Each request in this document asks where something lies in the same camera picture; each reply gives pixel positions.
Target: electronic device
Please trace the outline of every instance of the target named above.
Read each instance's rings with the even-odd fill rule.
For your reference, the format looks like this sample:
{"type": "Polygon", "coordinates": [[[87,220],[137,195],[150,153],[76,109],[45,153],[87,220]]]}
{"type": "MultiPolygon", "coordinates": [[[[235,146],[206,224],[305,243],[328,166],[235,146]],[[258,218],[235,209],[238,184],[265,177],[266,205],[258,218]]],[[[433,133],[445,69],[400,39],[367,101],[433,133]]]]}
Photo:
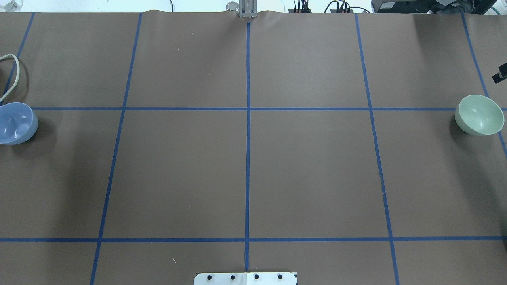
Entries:
{"type": "Polygon", "coordinates": [[[498,73],[493,75],[494,83],[499,83],[507,78],[507,62],[498,67],[498,73]]]}
{"type": "Polygon", "coordinates": [[[496,0],[372,0],[372,9],[381,14],[484,14],[496,0]]]}

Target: grid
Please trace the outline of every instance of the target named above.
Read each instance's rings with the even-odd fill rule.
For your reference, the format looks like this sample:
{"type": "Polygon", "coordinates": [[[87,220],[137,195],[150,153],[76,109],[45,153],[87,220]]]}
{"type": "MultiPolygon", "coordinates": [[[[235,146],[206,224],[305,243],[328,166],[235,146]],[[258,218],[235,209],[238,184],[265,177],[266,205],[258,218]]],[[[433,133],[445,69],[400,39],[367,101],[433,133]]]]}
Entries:
{"type": "MultiPolygon", "coordinates": [[[[356,25],[356,33],[357,33],[357,40],[358,40],[358,46],[359,46],[359,52],[360,52],[360,59],[361,59],[361,66],[362,66],[362,72],[364,77],[364,85],[366,89],[366,97],[368,102],[367,108],[276,108],[276,107],[266,107],[266,108],[256,108],[251,107],[250,104],[250,30],[255,28],[255,23],[248,22],[246,25],[246,102],[247,107],[245,108],[223,108],[223,107],[217,107],[217,108],[207,108],[207,107],[196,107],[196,108],[190,108],[190,107],[127,107],[127,100],[129,95],[129,88],[130,88],[130,80],[132,76],[132,71],[135,66],[135,56],[136,56],[136,48],[137,48],[137,42],[139,38],[140,33],[140,27],[141,27],[141,20],[142,20],[143,13],[139,14],[138,22],[137,22],[137,28],[136,28],[136,34],[135,34],[135,40],[133,43],[132,48],[132,55],[131,55],[131,61],[128,71],[128,79],[127,84],[125,87],[125,94],[123,98],[123,104],[121,107],[34,107],[34,110],[41,110],[41,111],[121,111],[119,125],[118,125],[118,131],[116,136],[116,142],[114,147],[114,153],[113,153],[113,160],[111,163],[111,170],[108,178],[108,184],[107,184],[107,190],[105,194],[105,201],[103,205],[103,211],[101,216],[101,222],[100,222],[100,230],[97,238],[1,238],[0,242],[94,242],[96,243],[96,251],[95,251],[95,257],[93,262],[93,269],[92,274],[90,278],[90,284],[94,284],[95,282],[95,274],[97,271],[97,266],[100,262],[100,249],[102,243],[108,243],[108,242],[115,242],[115,243],[121,243],[121,242],[149,242],[149,243],[194,243],[194,242],[238,242],[238,243],[244,243],[244,266],[245,271],[251,270],[249,266],[249,245],[251,242],[363,242],[363,241],[379,241],[379,242],[389,242],[390,245],[390,252],[391,252],[391,259],[392,259],[392,268],[393,268],[393,274],[394,274],[394,280],[396,284],[400,284],[400,278],[398,274],[398,264],[396,260],[396,253],[395,253],[395,246],[394,242],[396,241],[449,241],[449,240],[507,240],[507,237],[505,236],[406,236],[406,237],[396,237],[393,236],[392,228],[391,228],[391,219],[389,214],[389,206],[388,206],[388,197],[386,194],[386,186],[384,183],[384,174],[382,170],[382,161],[381,161],[381,153],[379,151],[379,142],[377,138],[377,130],[375,126],[375,118],[374,118],[374,112],[375,111],[454,111],[454,108],[404,108],[404,107],[373,107],[372,100],[370,96],[370,87],[368,82],[368,75],[367,75],[367,65],[365,63],[365,56],[364,56],[364,50],[363,50],[363,43],[361,40],[361,31],[359,26],[359,18],[357,15],[355,15],[355,25],[356,25]],[[121,141],[121,134],[122,134],[122,127],[124,122],[125,113],[127,111],[241,111],[246,113],[246,165],[245,165],[245,236],[241,238],[106,238],[103,237],[104,233],[104,225],[106,221],[107,216],[107,208],[111,193],[111,188],[113,184],[113,177],[115,173],[115,167],[116,167],[116,160],[118,156],[118,149],[121,141]],[[383,197],[383,205],[384,205],[384,213],[385,213],[385,219],[386,219],[386,227],[388,236],[387,237],[251,237],[250,236],[250,129],[251,129],[251,113],[252,112],[262,112],[262,111],[360,111],[360,112],[368,112],[370,117],[370,123],[371,123],[371,131],[373,134],[373,140],[374,140],[374,147],[375,147],[375,154],[376,154],[376,161],[377,161],[377,167],[378,167],[378,174],[381,182],[381,188],[382,188],[382,197],[383,197]]],[[[27,36],[29,35],[30,28],[33,23],[33,19],[35,17],[35,13],[32,13],[31,18],[29,20],[29,24],[26,28],[26,32],[24,34],[23,40],[21,42],[20,48],[18,50],[17,56],[22,58],[21,53],[23,50],[23,46],[25,44],[25,41],[27,39],[27,36]]],[[[477,69],[477,74],[480,79],[482,88],[484,90],[484,94],[489,97],[488,91],[486,89],[486,85],[484,83],[484,79],[481,73],[481,70],[479,68],[474,48],[472,46],[472,42],[470,40],[470,36],[468,33],[468,27],[465,20],[465,16],[461,14],[461,19],[463,22],[463,28],[466,34],[466,38],[468,40],[469,50],[474,62],[474,65],[477,69]]],[[[12,75],[14,72],[14,67],[11,69],[11,73],[7,82],[7,85],[5,89],[8,88],[8,85],[11,81],[12,75]]],[[[503,147],[503,151],[505,156],[507,157],[507,148],[505,146],[502,134],[499,132],[498,137],[500,140],[500,143],[503,147]]]]}

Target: white background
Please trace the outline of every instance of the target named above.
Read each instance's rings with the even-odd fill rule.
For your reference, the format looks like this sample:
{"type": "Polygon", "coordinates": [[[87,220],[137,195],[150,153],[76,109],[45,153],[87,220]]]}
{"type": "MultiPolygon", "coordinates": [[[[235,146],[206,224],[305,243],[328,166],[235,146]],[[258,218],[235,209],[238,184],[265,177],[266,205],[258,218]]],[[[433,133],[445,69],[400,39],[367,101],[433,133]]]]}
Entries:
{"type": "MultiPolygon", "coordinates": [[[[23,2],[21,12],[145,12],[160,10],[171,12],[169,0],[16,0],[23,2]]],[[[172,0],[175,12],[222,12],[232,0],[172,0]]],[[[312,13],[322,13],[331,0],[310,0],[312,13]]],[[[370,12],[371,0],[347,0],[351,6],[360,6],[370,12]]],[[[288,12],[294,8],[293,0],[257,0],[257,11],[288,12]]]]}

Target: bowl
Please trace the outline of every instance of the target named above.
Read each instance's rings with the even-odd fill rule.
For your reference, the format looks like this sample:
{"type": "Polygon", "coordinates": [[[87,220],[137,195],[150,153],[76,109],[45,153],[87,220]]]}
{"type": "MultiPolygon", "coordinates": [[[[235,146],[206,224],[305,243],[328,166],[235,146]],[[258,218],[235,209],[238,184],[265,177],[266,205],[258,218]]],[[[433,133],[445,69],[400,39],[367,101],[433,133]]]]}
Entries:
{"type": "Polygon", "coordinates": [[[0,106],[0,144],[24,143],[35,134],[38,125],[37,115],[27,104],[13,102],[0,106]]]}
{"type": "Polygon", "coordinates": [[[505,121],[498,104],[482,95],[463,98],[454,112],[454,118],[463,131],[472,135],[498,133],[505,121]]]}

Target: blue tape line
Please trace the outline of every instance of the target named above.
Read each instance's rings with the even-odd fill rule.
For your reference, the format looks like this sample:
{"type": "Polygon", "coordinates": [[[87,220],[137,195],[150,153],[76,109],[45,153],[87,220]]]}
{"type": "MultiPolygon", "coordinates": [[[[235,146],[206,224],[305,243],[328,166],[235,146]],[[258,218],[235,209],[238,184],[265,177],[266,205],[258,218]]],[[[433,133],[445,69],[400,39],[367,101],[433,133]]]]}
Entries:
{"type": "Polygon", "coordinates": [[[507,240],[507,236],[406,236],[394,237],[394,241],[438,241],[438,240],[507,240]]]}
{"type": "Polygon", "coordinates": [[[461,20],[463,21],[463,28],[465,29],[466,40],[468,41],[468,47],[470,48],[470,53],[472,54],[472,59],[474,60],[474,64],[477,69],[477,74],[479,75],[479,79],[481,80],[482,89],[484,90],[484,95],[489,98],[488,90],[486,89],[486,84],[484,84],[484,79],[482,78],[481,69],[479,68],[479,64],[477,63],[477,59],[475,57],[474,48],[472,47],[472,41],[470,40],[470,34],[468,34],[468,27],[465,21],[465,14],[461,13],[461,20]]]}
{"type": "MultiPolygon", "coordinates": [[[[18,50],[18,53],[16,54],[16,56],[19,57],[21,56],[21,51],[23,51],[23,47],[25,46],[25,42],[26,42],[26,38],[28,37],[28,32],[30,32],[30,28],[31,28],[31,25],[33,23],[33,18],[35,17],[35,12],[32,13],[31,17],[30,17],[30,21],[28,22],[28,26],[26,27],[26,31],[25,31],[25,35],[23,36],[23,40],[21,41],[21,45],[19,46],[19,50],[18,50]]],[[[9,85],[11,84],[11,80],[12,80],[12,76],[14,75],[14,67],[16,66],[16,63],[14,63],[12,65],[12,68],[11,68],[11,73],[9,74],[9,78],[7,79],[7,84],[5,85],[5,89],[4,89],[4,92],[2,94],[5,94],[7,92],[7,90],[9,89],[9,85]]]]}
{"type": "Polygon", "coordinates": [[[123,120],[125,118],[125,107],[127,105],[128,91],[130,88],[130,78],[132,76],[132,70],[134,68],[135,51],[137,49],[137,40],[139,39],[139,30],[141,28],[141,20],[142,20],[142,13],[139,13],[139,19],[137,20],[137,29],[135,32],[134,47],[132,48],[132,57],[130,59],[130,67],[129,67],[129,72],[128,72],[127,84],[125,86],[125,96],[123,97],[123,109],[122,109],[122,113],[120,115],[120,123],[118,124],[118,133],[116,135],[115,150],[113,152],[113,161],[111,163],[111,171],[109,173],[109,181],[107,183],[107,191],[105,194],[104,208],[102,210],[102,218],[100,220],[100,229],[99,229],[99,233],[98,233],[97,248],[95,249],[95,258],[93,260],[93,268],[92,268],[92,274],[90,277],[90,285],[93,285],[95,283],[95,274],[97,272],[98,258],[100,255],[100,245],[101,245],[102,236],[104,234],[105,217],[107,214],[107,206],[109,204],[109,197],[111,194],[111,186],[113,184],[113,176],[115,173],[116,158],[118,156],[118,147],[120,145],[120,138],[122,135],[123,120]]]}
{"type": "Polygon", "coordinates": [[[247,111],[242,107],[126,107],[127,111],[247,111]]]}
{"type": "Polygon", "coordinates": [[[357,30],[357,40],[359,43],[359,53],[361,55],[361,65],[363,66],[363,77],[365,80],[365,89],[366,89],[366,97],[368,100],[368,108],[370,109],[370,121],[372,124],[372,133],[373,133],[373,141],[375,143],[375,154],[377,156],[377,166],[379,169],[379,176],[380,176],[380,183],[382,185],[382,196],[384,200],[384,212],[385,212],[385,219],[387,223],[387,232],[389,234],[389,238],[391,239],[390,247],[391,247],[391,258],[392,258],[392,267],[394,271],[394,280],[396,282],[396,285],[400,285],[400,277],[398,275],[398,266],[396,261],[396,252],[394,250],[394,242],[392,241],[392,228],[391,228],[391,218],[389,215],[389,206],[387,204],[387,194],[385,191],[385,183],[384,183],[384,174],[382,171],[382,162],[380,160],[380,151],[378,146],[378,140],[377,140],[377,130],[375,128],[375,118],[373,117],[373,109],[372,109],[372,100],[370,97],[370,86],[368,84],[368,75],[366,73],[366,64],[365,64],[365,55],[363,52],[363,42],[361,40],[361,31],[359,28],[359,19],[357,17],[357,14],[354,14],[355,17],[355,26],[357,30]]]}
{"type": "Polygon", "coordinates": [[[103,238],[102,242],[244,242],[242,237],[217,238],[103,238]]]}
{"type": "Polygon", "coordinates": [[[121,111],[122,107],[32,107],[37,111],[121,111]]]}
{"type": "Polygon", "coordinates": [[[0,242],[97,242],[98,238],[6,237],[0,242]]]}
{"type": "Polygon", "coordinates": [[[251,242],[390,241],[389,237],[252,237],[251,242]]]}
{"type": "Polygon", "coordinates": [[[250,108],[250,25],[246,24],[246,106],[250,108]]]}
{"type": "MultiPolygon", "coordinates": [[[[470,53],[472,54],[472,59],[474,60],[474,64],[476,66],[477,74],[479,75],[479,79],[481,80],[482,89],[484,90],[484,94],[489,98],[488,89],[486,89],[486,84],[484,83],[484,79],[482,77],[481,69],[479,68],[479,64],[477,63],[477,59],[474,52],[474,47],[472,46],[472,41],[470,39],[470,34],[468,33],[468,26],[466,25],[465,15],[461,13],[461,20],[463,21],[463,28],[465,29],[466,39],[468,40],[468,47],[470,48],[470,53]]],[[[498,132],[498,138],[500,139],[500,143],[502,145],[503,154],[507,158],[507,148],[505,147],[505,141],[503,140],[503,135],[498,132]]]]}
{"type": "MultiPolygon", "coordinates": [[[[98,242],[98,238],[4,237],[0,242],[98,242]]],[[[249,242],[372,242],[372,241],[445,241],[445,240],[507,240],[507,236],[400,236],[400,237],[251,237],[249,242]]],[[[104,242],[192,243],[245,242],[242,237],[203,238],[102,238],[104,242]]]]}
{"type": "Polygon", "coordinates": [[[368,108],[354,107],[253,107],[252,111],[368,111],[368,108]]]}
{"type": "Polygon", "coordinates": [[[246,168],[245,168],[245,271],[249,267],[250,246],[250,22],[246,24],[246,168]]]}
{"type": "Polygon", "coordinates": [[[412,107],[32,107],[39,111],[455,111],[456,108],[412,107]]]}
{"type": "Polygon", "coordinates": [[[374,111],[455,111],[456,108],[406,108],[406,107],[376,107],[372,108],[374,111]]]}

